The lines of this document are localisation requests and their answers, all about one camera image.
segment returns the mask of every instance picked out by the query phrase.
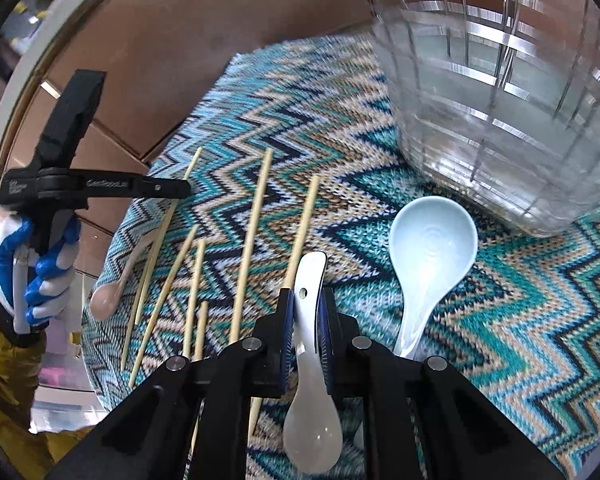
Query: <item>tablecloth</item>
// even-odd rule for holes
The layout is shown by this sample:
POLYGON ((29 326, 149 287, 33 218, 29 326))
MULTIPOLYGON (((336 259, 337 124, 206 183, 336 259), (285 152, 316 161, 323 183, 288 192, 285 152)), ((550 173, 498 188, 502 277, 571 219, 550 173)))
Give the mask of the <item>tablecloth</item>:
MULTIPOLYGON (((242 335, 275 306, 312 175, 322 184, 305 251, 328 254, 326 285, 334 287, 339 310, 390 348, 402 316, 388 255, 392 219, 415 198, 451 196, 478 228, 477 260, 436 307, 418 352, 447 357, 572 478, 600 441, 600 206, 561 235, 516 234, 411 169, 395 134, 384 75, 365 36, 292 41, 235 56, 150 170, 181 178, 204 147, 190 178, 195 195, 179 203, 171 221, 125 371, 120 354, 143 259, 113 317, 96 322, 86 315, 83 353, 104 406, 113 408, 129 393, 149 313, 194 222, 207 241, 199 293, 210 302, 205 355, 227 345, 254 187, 263 152, 273 148, 242 335)), ((132 203, 96 286, 120 276, 134 245, 167 207, 166 200, 132 203)), ((139 381, 182 350, 193 260, 192 250, 160 312, 139 381)), ((248 450, 250 478, 295 477, 282 450, 291 399, 289 393, 264 403, 248 450)), ((363 455, 352 445, 360 403, 347 402, 341 419, 344 449, 328 478, 362 478, 363 455)))

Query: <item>yellow jacket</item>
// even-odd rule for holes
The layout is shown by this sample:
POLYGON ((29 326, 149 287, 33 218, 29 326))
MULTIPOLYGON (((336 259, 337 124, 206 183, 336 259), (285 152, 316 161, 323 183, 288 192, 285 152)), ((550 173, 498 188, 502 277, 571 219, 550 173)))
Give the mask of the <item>yellow jacket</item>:
POLYGON ((0 446, 26 480, 41 480, 88 428, 61 433, 29 433, 30 410, 46 338, 17 348, 0 331, 0 446))

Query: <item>blue and white glove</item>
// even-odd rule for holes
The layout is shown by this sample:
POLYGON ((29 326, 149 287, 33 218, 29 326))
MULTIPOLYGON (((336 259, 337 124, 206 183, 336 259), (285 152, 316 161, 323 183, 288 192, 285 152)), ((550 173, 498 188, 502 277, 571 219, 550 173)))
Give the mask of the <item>blue and white glove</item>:
MULTIPOLYGON (((69 286, 75 275, 80 222, 71 215, 60 239, 42 257, 27 246, 32 233, 31 220, 17 215, 5 218, 0 226, 0 303, 13 316, 16 334, 28 334, 31 326, 51 317, 68 317, 71 325, 76 319, 75 312, 66 311, 70 310, 69 286), (30 283, 29 267, 36 271, 30 283)), ((72 306, 78 309, 78 318, 81 307, 72 306)))

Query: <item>black cuff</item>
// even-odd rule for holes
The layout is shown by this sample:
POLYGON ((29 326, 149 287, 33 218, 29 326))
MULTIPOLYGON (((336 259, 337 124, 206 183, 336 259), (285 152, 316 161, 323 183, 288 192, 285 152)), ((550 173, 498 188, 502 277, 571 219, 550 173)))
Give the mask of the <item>black cuff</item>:
POLYGON ((13 316, 4 309, 2 303, 0 303, 0 332, 9 343, 18 348, 29 348, 40 341, 40 332, 16 334, 13 330, 13 316))

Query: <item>glove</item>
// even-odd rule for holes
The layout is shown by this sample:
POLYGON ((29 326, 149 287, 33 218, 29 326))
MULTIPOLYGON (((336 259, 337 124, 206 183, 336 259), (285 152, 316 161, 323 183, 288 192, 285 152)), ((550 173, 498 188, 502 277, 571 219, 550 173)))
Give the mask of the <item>glove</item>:
POLYGON ((13 329, 19 335, 51 317, 62 319, 67 314, 78 255, 80 222, 75 214, 42 256, 27 247, 33 229, 30 219, 17 215, 7 217, 0 226, 0 303, 13 317, 13 329))

